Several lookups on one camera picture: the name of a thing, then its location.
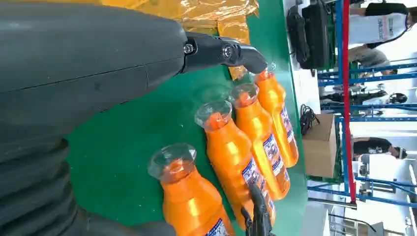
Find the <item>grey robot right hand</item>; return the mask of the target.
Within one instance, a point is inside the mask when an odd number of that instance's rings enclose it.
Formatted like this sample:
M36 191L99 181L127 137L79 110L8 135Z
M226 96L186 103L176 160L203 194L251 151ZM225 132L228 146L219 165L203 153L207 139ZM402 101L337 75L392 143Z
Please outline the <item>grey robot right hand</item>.
M249 191L253 206L253 217L242 207L240 212L244 217L246 236L274 236L270 214L260 188L255 182L249 184Z

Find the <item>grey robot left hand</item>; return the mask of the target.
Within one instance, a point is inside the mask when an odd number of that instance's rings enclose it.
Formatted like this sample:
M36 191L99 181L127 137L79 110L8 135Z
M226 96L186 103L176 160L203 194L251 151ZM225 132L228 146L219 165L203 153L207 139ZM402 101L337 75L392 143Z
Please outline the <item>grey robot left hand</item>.
M174 236L164 221L129 227L81 208L65 136L175 75L217 65L260 73L267 62L253 46L135 10L1 2L1 235Z

